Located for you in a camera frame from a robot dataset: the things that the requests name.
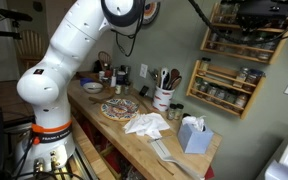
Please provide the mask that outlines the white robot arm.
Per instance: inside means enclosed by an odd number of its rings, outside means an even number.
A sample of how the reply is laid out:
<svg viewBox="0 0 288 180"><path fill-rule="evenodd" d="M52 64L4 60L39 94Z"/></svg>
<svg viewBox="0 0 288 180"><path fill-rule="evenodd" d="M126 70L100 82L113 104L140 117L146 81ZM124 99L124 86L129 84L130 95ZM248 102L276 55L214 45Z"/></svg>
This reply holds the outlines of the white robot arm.
<svg viewBox="0 0 288 180"><path fill-rule="evenodd" d="M93 45L107 30L135 37L145 6L161 0L77 0L53 34L42 60L17 84L33 107L31 134L16 148L18 173L38 162L46 171L63 167L75 151L67 87Z"/></svg>

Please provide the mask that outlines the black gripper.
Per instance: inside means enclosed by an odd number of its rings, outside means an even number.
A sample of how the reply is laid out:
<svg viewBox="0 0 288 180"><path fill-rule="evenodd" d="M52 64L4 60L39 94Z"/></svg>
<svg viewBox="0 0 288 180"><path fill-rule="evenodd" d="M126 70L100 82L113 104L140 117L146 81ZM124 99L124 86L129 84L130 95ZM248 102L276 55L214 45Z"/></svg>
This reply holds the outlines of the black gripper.
<svg viewBox="0 0 288 180"><path fill-rule="evenodd" d="M288 18L288 0L244 0L236 14L240 27L264 27L273 20Z"/></svg>

